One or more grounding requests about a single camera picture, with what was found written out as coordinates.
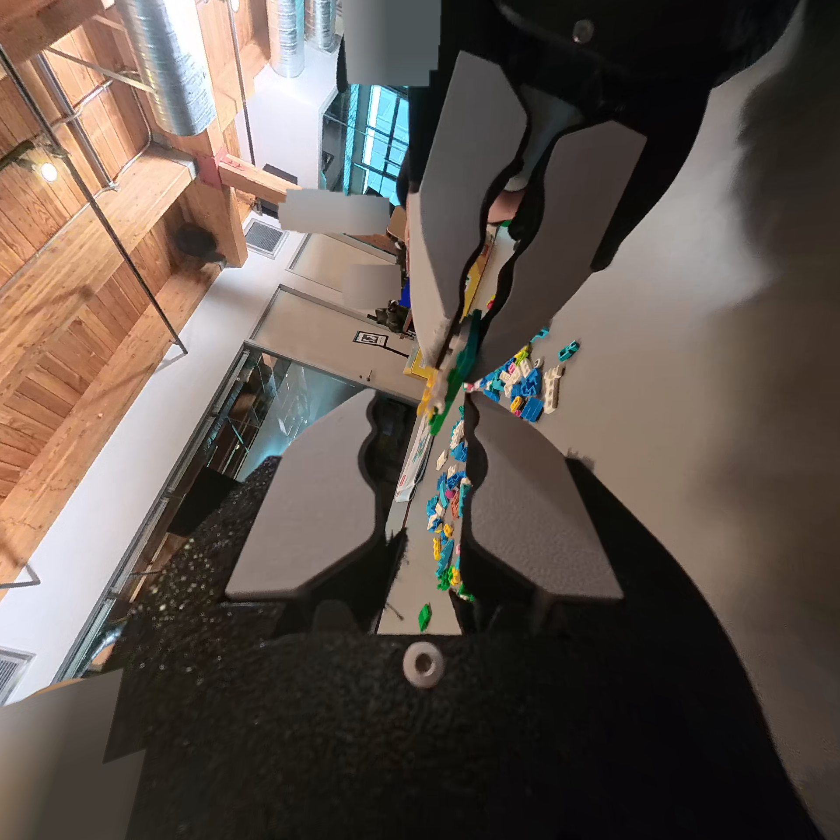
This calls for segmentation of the red metal bracket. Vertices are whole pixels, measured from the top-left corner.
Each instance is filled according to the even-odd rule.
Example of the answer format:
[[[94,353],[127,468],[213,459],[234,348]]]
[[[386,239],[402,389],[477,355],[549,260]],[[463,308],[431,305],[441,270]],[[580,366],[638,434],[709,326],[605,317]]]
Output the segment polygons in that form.
[[[228,156],[227,148],[222,145],[215,154],[195,154],[197,179],[205,186],[210,186],[219,191],[225,187],[220,174],[219,163],[225,161]]]

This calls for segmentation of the white sheet with red mark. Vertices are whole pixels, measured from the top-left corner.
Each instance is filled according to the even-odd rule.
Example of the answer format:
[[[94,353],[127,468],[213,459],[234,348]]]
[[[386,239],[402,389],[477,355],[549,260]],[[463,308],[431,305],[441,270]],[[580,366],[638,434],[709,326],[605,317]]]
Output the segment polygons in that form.
[[[415,487],[424,476],[434,436],[429,422],[421,417],[417,423],[416,435],[406,455],[406,460],[397,481],[394,502],[408,502],[412,499]]]

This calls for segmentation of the wall vent grille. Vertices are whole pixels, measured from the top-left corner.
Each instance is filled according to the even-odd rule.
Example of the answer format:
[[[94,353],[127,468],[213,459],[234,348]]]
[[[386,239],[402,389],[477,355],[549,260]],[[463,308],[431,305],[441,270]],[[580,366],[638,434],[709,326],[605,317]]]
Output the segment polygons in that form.
[[[247,220],[245,242],[250,252],[275,259],[288,238],[288,232],[257,217]]]
[[[1,706],[9,702],[27,668],[35,659],[35,654],[10,648],[1,648]]]

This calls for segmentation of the glass partition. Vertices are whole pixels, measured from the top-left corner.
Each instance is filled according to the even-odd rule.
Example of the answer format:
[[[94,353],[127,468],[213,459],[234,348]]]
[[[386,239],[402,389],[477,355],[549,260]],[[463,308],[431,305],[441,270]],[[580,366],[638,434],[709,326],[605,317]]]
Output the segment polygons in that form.
[[[54,681],[92,670],[131,605],[226,497],[265,459],[281,455],[306,428],[364,389],[365,383],[244,346],[110,571]]]

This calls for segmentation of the wooden ceiling beam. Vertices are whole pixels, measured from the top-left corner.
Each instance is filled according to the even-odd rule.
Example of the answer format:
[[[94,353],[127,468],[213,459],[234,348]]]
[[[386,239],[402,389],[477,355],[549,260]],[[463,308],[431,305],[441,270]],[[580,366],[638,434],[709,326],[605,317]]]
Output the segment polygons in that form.
[[[226,146],[217,119],[199,134],[187,137],[171,134],[170,140],[174,148],[189,154],[194,162],[196,153],[215,154],[222,145]],[[249,253],[234,190],[225,186],[219,191],[200,183],[196,177],[184,196],[193,222],[213,234],[227,264],[242,267]]]

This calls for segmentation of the wooden post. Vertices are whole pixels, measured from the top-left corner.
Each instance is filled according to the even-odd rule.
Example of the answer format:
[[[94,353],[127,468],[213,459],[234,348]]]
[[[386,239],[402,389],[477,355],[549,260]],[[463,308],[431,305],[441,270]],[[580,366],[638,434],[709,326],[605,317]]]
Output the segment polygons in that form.
[[[302,189],[229,154],[219,159],[217,171],[224,186],[275,205],[285,203],[289,193]]]

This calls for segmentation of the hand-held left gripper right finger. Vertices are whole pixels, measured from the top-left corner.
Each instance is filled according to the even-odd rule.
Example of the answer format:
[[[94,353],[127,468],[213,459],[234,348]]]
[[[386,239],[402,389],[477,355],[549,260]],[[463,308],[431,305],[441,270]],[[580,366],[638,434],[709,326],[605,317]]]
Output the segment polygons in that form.
[[[621,601],[623,589],[566,457],[484,397],[464,400],[463,535],[479,558],[564,601]]]

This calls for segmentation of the grey door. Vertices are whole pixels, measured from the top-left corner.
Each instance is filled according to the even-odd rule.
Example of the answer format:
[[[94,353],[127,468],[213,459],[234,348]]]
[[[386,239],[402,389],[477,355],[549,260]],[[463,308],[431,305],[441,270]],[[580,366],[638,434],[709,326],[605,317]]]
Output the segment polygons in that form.
[[[357,331],[383,333],[387,348],[353,343]],[[280,288],[250,342],[255,346],[417,404],[422,381],[403,374],[413,342],[373,321],[323,306]]]

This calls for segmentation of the scattered colourful toy bricks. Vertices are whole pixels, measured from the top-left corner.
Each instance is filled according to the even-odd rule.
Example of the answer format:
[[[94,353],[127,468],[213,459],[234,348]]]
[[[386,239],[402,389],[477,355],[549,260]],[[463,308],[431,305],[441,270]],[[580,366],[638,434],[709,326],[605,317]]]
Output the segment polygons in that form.
[[[580,348],[581,342],[573,340],[554,355],[536,358],[532,355],[532,343],[528,343],[492,373],[474,382],[461,382],[458,388],[464,394],[484,394],[515,417],[535,424],[557,410],[560,381]],[[473,633],[475,624],[472,611],[475,598],[464,583],[460,543],[455,533],[464,517],[472,487],[466,473],[467,454],[465,408],[461,406],[450,430],[448,446],[436,462],[434,493],[427,499],[425,516],[427,530],[433,535],[436,587],[450,597],[462,634]]]

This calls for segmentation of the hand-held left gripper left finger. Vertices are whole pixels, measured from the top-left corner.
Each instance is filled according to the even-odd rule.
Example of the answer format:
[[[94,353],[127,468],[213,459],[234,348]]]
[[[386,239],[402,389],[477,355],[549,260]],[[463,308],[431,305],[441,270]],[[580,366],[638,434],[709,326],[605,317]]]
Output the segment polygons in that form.
[[[287,447],[227,582],[230,601],[309,595],[378,543],[382,510],[365,464],[376,397],[355,394]]]

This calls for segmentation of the green toy brick baseplate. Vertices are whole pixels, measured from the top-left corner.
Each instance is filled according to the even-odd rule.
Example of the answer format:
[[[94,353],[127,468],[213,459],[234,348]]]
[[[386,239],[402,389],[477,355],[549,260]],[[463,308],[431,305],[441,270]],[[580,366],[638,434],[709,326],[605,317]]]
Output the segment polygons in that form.
[[[443,362],[426,379],[417,415],[425,420],[427,431],[433,437],[441,431],[449,409],[464,391],[474,367],[483,316],[483,311],[477,308],[460,323]]]

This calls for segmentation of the grey desk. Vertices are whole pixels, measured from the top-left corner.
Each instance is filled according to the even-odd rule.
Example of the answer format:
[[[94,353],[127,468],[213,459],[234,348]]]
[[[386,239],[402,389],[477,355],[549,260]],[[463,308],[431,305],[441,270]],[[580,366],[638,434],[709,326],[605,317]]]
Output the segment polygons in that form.
[[[681,173],[557,314],[544,425],[681,563],[838,838],[838,20],[714,90]]]

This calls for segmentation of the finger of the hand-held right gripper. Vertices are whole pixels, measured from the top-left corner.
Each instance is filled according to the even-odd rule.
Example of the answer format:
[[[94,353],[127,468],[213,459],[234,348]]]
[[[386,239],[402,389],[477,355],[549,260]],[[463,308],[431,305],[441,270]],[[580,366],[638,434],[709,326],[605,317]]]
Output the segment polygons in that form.
[[[529,116],[504,70],[456,60],[417,192],[408,197],[411,310],[423,360],[438,367],[462,317],[493,195],[521,165]]]
[[[532,184],[538,216],[502,267],[474,378],[513,356],[570,300],[592,261],[644,149],[619,122],[562,134]]]

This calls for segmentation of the window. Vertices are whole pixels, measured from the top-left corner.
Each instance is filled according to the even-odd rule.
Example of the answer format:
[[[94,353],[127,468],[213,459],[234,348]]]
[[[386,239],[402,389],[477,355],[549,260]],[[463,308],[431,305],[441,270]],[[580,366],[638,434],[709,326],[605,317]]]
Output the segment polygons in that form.
[[[408,96],[403,87],[358,86],[352,193],[398,204],[396,181],[408,145]]]

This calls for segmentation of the large silver ventilation duct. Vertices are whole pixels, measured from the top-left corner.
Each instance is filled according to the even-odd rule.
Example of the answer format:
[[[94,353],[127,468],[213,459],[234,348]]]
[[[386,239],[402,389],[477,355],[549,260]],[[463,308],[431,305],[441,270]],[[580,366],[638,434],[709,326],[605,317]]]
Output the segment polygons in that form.
[[[193,137],[215,120],[214,90],[194,1],[117,1],[154,117]]]

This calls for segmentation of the black metal rod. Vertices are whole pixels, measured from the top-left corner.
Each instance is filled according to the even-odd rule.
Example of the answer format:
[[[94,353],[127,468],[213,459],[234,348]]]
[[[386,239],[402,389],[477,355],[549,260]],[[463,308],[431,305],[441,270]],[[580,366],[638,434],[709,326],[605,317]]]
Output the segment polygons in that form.
[[[15,84],[15,87],[16,87],[18,93],[20,94],[21,98],[23,99],[24,103],[26,104],[26,106],[29,108],[29,110],[35,116],[39,127],[42,129],[42,133],[50,141],[51,147],[56,151],[56,155],[61,160],[63,160],[66,168],[68,169],[68,172],[70,173],[70,175],[73,178],[73,181],[79,187],[80,191],[82,192],[82,194],[86,198],[87,204],[89,205],[90,209],[93,211],[96,218],[98,219],[100,224],[105,229],[106,233],[108,234],[111,241],[115,245],[115,247],[118,250],[119,255],[122,257],[123,261],[130,267],[135,279],[140,284],[140,287],[141,287],[143,293],[148,298],[149,302],[154,307],[154,310],[157,312],[157,314],[159,315],[159,317],[163,321],[164,326],[169,331],[169,333],[170,333],[170,335],[173,339],[174,344],[181,350],[183,355],[187,355],[188,350],[187,350],[186,346],[184,345],[184,342],[182,341],[180,335],[175,330],[175,328],[172,326],[172,323],[170,322],[170,320],[165,315],[163,309],[161,308],[161,305],[156,300],[153,292],[151,291],[151,289],[148,287],[148,284],[143,279],[139,268],[136,266],[136,264],[133,261],[133,258],[130,256],[130,252],[125,248],[122,240],[120,239],[120,237],[118,236],[118,234],[114,230],[114,228],[111,226],[109,220],[107,219],[106,215],[102,211],[102,208],[100,207],[97,198],[94,196],[94,194],[91,192],[91,190],[88,189],[88,186],[85,183],[82,175],[79,173],[79,171],[78,171],[76,165],[74,164],[74,162],[70,159],[70,153],[59,142],[59,139],[57,137],[56,132],[53,130],[50,122],[47,120],[45,114],[43,113],[40,106],[38,105],[34,95],[27,88],[24,79],[20,76],[20,73],[18,72],[18,70],[14,66],[14,63],[10,59],[10,57],[9,57],[8,53],[6,52],[4,47],[1,47],[1,62],[2,62],[2,66],[5,69],[7,75],[12,78],[12,80]]]

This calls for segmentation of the black dome fixture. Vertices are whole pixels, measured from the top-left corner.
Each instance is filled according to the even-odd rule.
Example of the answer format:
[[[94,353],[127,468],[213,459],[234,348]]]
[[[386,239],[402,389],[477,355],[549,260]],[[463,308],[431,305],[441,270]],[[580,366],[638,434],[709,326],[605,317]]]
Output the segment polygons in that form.
[[[174,246],[192,261],[201,265],[216,265],[224,269],[227,258],[219,250],[216,238],[196,224],[186,223],[173,234]]]

